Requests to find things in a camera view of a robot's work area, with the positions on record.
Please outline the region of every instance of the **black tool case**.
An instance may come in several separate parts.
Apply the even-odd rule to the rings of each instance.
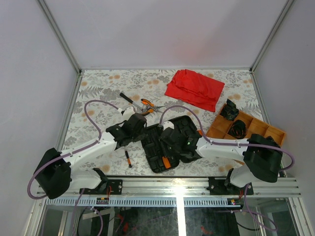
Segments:
[[[195,124],[192,122],[189,116],[177,117],[174,119],[170,119],[175,126],[175,130],[179,130],[182,134],[188,136],[189,134],[195,134],[197,132],[197,128]],[[151,125],[146,128],[146,133],[148,137],[141,141],[142,147],[146,153],[146,158],[150,165],[151,170],[154,173],[161,173],[164,171],[168,171],[174,169],[179,165],[181,157],[174,156],[173,158],[169,158],[169,162],[171,167],[166,168],[163,163],[163,151],[161,142],[159,141],[159,137],[163,128],[158,126],[158,124]]]

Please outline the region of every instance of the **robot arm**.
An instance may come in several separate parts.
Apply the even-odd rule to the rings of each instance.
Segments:
[[[123,124],[108,127],[100,139],[90,140],[62,152],[58,152],[54,148],[46,151],[35,171],[53,159],[68,155],[50,164],[35,177],[50,199],[61,196],[67,190],[87,188],[102,193],[106,189],[108,179],[100,169],[81,171],[79,168],[82,164],[100,155],[109,154],[146,137],[144,126],[147,121],[141,114],[135,113],[133,107],[129,107],[123,112],[123,118],[125,120]]]
[[[225,181],[226,188],[243,188],[252,181],[277,182],[281,167],[282,152],[263,147],[250,147],[251,144],[279,147],[274,140],[252,134],[250,139],[225,140],[209,138],[208,142],[197,131],[185,136],[170,121],[163,124],[160,136],[164,155],[179,154],[185,160],[201,157],[222,157],[244,162],[239,168],[231,169]]]

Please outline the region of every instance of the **orange-handled scissors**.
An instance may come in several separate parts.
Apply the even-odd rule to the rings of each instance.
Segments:
[[[141,99],[141,102],[149,108],[148,110],[149,113],[152,113],[153,111],[161,112],[159,108],[164,107],[164,106],[155,106],[152,102],[144,98]]]

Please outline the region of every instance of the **red cloth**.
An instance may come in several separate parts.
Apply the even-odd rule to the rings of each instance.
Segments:
[[[191,70],[179,70],[167,85],[165,95],[215,112],[223,87],[223,82]]]

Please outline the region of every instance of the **black mounting bracket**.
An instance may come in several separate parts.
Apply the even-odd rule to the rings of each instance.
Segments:
[[[99,168],[93,168],[101,179],[101,183],[94,189],[85,188],[83,194],[89,195],[107,195],[108,191],[111,190],[110,195],[121,195],[123,190],[122,179],[108,179],[106,175]]]
[[[229,176],[227,178],[208,177],[208,179],[209,179],[209,187],[207,188],[207,190],[209,190],[210,195],[213,195],[213,196],[239,195],[241,190],[245,191],[245,188],[246,188],[245,186],[243,188],[238,188],[238,187],[228,183]],[[246,195],[254,195],[254,191],[252,189],[252,183],[249,184]]]

